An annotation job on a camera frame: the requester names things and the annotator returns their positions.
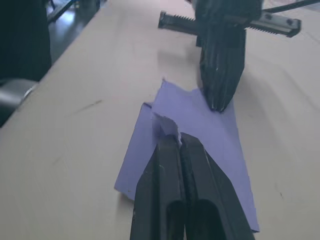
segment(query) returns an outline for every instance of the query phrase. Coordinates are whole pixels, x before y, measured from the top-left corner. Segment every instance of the toothed bar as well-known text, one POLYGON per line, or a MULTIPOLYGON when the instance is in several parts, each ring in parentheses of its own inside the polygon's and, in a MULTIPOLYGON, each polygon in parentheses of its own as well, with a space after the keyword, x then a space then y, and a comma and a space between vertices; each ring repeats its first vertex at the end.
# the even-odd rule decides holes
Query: toothed bar
POLYGON ((300 32, 301 20, 262 12, 259 20, 250 22, 249 28, 292 38, 300 32))
POLYGON ((158 23, 159 29, 168 29, 176 32, 198 35, 196 21, 185 16, 169 15, 161 11, 158 23))
MULTIPOLYGON (((160 13, 158 28, 196 36, 198 35, 197 23, 195 19, 178 15, 169 15, 165 11, 162 11, 160 13)), ((271 34, 281 34, 286 37, 292 38, 300 32, 301 20, 291 19, 285 16, 271 14, 268 12, 262 12, 260 19, 250 22, 247 28, 268 32, 271 34)))

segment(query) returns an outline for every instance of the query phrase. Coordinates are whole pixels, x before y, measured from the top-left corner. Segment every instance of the purple paper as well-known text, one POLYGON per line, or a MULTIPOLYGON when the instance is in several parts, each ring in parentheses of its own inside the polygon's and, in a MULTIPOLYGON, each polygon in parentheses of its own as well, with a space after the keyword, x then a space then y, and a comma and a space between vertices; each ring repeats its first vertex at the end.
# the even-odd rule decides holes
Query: purple paper
POLYGON ((115 189, 134 199, 138 180, 158 139, 180 132, 198 138, 231 180, 253 231, 259 231, 250 179, 239 140, 233 102, 223 113, 212 112, 199 89, 184 91, 164 81, 150 105, 143 104, 115 189))

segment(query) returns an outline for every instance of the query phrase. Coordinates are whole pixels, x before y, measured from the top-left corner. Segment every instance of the floor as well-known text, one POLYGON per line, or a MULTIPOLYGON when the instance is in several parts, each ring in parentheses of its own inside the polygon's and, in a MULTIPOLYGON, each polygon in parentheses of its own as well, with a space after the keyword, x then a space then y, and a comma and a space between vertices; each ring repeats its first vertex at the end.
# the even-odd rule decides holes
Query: floor
MULTIPOLYGON (((53 0, 56 6, 67 0, 53 0)), ((47 13, 53 10, 48 4, 47 13)), ((76 39, 97 12, 96 0, 80 0, 75 3, 49 28, 51 58, 54 63, 76 39)))

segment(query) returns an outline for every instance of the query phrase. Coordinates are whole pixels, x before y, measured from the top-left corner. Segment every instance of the table surface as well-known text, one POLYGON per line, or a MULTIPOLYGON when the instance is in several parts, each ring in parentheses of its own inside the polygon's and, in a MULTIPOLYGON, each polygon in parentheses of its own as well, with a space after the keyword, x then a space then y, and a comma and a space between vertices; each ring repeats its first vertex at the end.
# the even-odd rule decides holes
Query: table surface
MULTIPOLYGON (((163 77, 199 80, 196 38, 157 29, 161 10, 193 16, 183 0, 108 1, 1 129, 0 239, 129 239, 133 203, 114 183, 140 107, 163 77)), ((257 240, 319 238, 320 14, 285 14, 303 30, 248 30, 234 97, 257 240)))

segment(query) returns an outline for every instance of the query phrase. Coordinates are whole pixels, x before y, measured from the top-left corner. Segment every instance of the torn paper corner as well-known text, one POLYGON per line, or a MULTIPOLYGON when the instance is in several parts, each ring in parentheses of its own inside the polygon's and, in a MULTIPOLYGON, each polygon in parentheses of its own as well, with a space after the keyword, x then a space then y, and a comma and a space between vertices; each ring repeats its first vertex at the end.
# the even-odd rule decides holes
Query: torn paper corner
POLYGON ((181 147, 181 132, 179 130, 178 125, 173 121, 172 119, 161 116, 159 114, 152 114, 152 120, 156 121, 160 124, 160 127, 164 133, 164 135, 173 135, 175 137, 175 140, 177 141, 179 147, 181 147))

